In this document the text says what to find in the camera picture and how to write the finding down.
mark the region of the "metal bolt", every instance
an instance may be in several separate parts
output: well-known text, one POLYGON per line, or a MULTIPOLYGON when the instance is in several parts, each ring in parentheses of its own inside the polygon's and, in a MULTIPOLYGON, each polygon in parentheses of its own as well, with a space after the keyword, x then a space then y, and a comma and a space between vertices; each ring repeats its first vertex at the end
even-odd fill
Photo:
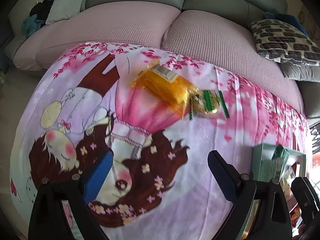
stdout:
POLYGON ((80 174, 73 174, 72 177, 71 177, 71 179, 73 179, 73 180, 78 180, 78 179, 80 179, 80 174))
POLYGON ((243 179, 243 180, 249 180, 249 179, 250 179, 250 176, 249 176, 248 174, 246 174, 246 173, 242 173, 242 174, 241 174, 241 179, 243 179))
POLYGON ((275 184, 275 185, 278 185, 278 184, 279 184, 279 180, 277 180, 277 179, 272 179, 271 182, 272 182, 273 184, 275 184))
POLYGON ((41 179, 41 183, 42 184, 47 184, 49 182, 49 179, 48 178, 43 178, 41 179))

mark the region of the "blanket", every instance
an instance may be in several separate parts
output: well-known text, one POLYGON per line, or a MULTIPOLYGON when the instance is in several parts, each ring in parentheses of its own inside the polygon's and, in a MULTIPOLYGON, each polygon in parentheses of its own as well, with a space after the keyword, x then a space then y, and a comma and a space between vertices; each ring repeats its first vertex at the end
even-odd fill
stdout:
MULTIPOLYGON (((282 144, 307 154, 304 116, 260 86, 223 68, 132 44, 87 42, 48 69, 17 127, 12 149, 12 200, 29 221, 42 178, 81 174, 101 153, 112 171, 92 215, 110 239, 211 239, 230 212, 208 165, 218 150, 239 173, 250 173, 252 147, 282 144), (180 119, 132 80, 153 59, 200 89, 221 90, 230 114, 180 119)), ((68 223, 82 239, 68 202, 68 223)))

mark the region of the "patterned pillow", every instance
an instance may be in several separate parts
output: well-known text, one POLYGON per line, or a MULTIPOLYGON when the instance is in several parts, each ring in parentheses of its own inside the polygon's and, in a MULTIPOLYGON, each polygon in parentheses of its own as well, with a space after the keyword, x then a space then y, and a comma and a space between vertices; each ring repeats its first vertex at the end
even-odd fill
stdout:
POLYGON ((249 27, 260 56, 279 63, 319 66, 320 48, 292 25, 265 19, 249 27))

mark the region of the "green box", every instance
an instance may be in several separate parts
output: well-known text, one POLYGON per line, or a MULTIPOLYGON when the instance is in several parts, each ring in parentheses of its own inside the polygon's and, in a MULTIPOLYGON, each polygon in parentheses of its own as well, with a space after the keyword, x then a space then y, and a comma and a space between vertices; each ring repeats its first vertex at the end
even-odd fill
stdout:
MULTIPOLYGON (((252 148, 251 171, 252 171, 254 180, 262 181, 261 180, 262 176, 260 174, 261 160, 271 159, 276 147, 277 146, 273 144, 262 143, 252 148)), ((306 155, 302 152, 291 150, 286 147, 284 148, 287 149, 290 154, 288 159, 288 164, 293 165, 296 161, 299 161, 300 163, 299 176, 305 177, 306 176, 306 155)))

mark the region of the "white pillow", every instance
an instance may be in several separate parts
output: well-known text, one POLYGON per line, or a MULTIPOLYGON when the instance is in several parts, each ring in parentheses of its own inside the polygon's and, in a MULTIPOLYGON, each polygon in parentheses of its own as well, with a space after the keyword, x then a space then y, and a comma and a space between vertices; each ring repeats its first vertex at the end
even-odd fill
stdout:
POLYGON ((45 24, 50 25, 63 19, 70 19, 80 13, 81 3, 82 0, 54 0, 45 24))

